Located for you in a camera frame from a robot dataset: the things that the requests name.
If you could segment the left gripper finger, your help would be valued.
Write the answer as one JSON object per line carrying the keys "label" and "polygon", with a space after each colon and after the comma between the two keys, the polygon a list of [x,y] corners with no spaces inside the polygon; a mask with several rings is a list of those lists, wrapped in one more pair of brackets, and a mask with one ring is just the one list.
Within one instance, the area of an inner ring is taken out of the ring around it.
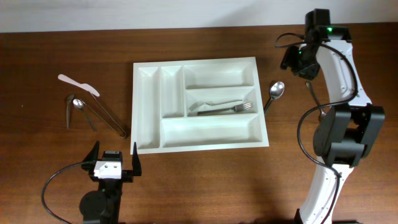
{"label": "left gripper finger", "polygon": [[83,162],[96,162],[98,159],[99,149],[100,149],[100,142],[96,141],[92,150],[83,159]]}
{"label": "left gripper finger", "polygon": [[140,162],[139,155],[137,152],[136,142],[134,142],[134,144],[133,144],[132,173],[133,173],[133,176],[141,176],[142,175],[142,167],[141,167],[141,162]]}

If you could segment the large steel spoon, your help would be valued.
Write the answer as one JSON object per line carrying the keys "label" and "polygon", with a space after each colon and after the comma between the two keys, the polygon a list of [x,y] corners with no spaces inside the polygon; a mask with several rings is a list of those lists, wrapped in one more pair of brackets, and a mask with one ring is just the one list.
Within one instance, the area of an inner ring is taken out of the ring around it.
{"label": "large steel spoon", "polygon": [[269,85],[269,99],[264,106],[264,114],[267,114],[267,111],[272,104],[272,102],[278,98],[280,98],[284,93],[285,85],[281,81],[272,81]]}

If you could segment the steel spoon bowl down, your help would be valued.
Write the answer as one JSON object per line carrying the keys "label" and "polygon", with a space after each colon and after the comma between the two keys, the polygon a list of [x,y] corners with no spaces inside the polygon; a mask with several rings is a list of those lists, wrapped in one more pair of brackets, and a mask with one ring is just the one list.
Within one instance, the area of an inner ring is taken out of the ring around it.
{"label": "steel spoon bowl down", "polygon": [[[311,83],[310,81],[306,81],[306,82],[305,82],[305,85],[306,85],[306,87],[308,88],[308,90],[309,90],[309,92],[310,92],[312,98],[314,99],[315,103],[317,104],[317,106],[320,106],[320,102],[319,102],[319,100],[318,100],[318,98],[317,98],[317,96],[316,96],[316,94],[315,94],[315,92],[314,92],[314,90],[313,90],[312,83]],[[323,119],[325,118],[325,116],[326,116],[326,113],[323,111],[322,108],[319,108],[318,110],[319,110],[319,112],[320,112],[320,114],[319,114],[319,116],[318,116],[318,120],[319,120],[319,122],[322,122],[322,120],[323,120]]]}

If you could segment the large steel fork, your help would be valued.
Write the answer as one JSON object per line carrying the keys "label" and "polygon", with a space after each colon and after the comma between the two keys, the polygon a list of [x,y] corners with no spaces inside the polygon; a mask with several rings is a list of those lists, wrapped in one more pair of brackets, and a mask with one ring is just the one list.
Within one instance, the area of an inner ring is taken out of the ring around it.
{"label": "large steel fork", "polygon": [[217,110],[208,110],[208,111],[199,111],[197,113],[198,116],[200,115],[208,115],[208,114],[214,114],[214,113],[221,113],[225,111],[233,111],[235,113],[240,113],[242,111],[250,110],[252,108],[252,103],[243,103],[240,105],[236,105],[230,108],[222,108],[222,109],[217,109]]}

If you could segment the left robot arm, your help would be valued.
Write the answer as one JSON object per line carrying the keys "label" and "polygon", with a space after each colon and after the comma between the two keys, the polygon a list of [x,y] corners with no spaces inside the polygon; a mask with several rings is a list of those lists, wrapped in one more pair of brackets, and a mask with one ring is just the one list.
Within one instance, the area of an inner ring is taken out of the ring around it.
{"label": "left robot arm", "polygon": [[98,183],[98,189],[86,193],[79,205],[84,223],[110,224],[119,222],[122,188],[142,175],[137,146],[133,145],[132,169],[123,169],[123,154],[120,151],[105,151],[98,157],[100,143],[97,141],[83,160],[81,168],[90,179]]}

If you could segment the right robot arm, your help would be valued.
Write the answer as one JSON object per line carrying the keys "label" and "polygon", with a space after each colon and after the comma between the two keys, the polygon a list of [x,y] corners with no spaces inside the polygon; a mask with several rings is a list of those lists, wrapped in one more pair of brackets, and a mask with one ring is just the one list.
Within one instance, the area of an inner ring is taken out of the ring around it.
{"label": "right robot arm", "polygon": [[329,109],[313,136],[315,175],[295,223],[331,223],[338,196],[353,169],[367,157],[385,120],[383,107],[374,106],[361,85],[353,61],[347,27],[333,26],[327,9],[305,16],[301,42],[285,46],[281,69],[306,80],[323,72]]}

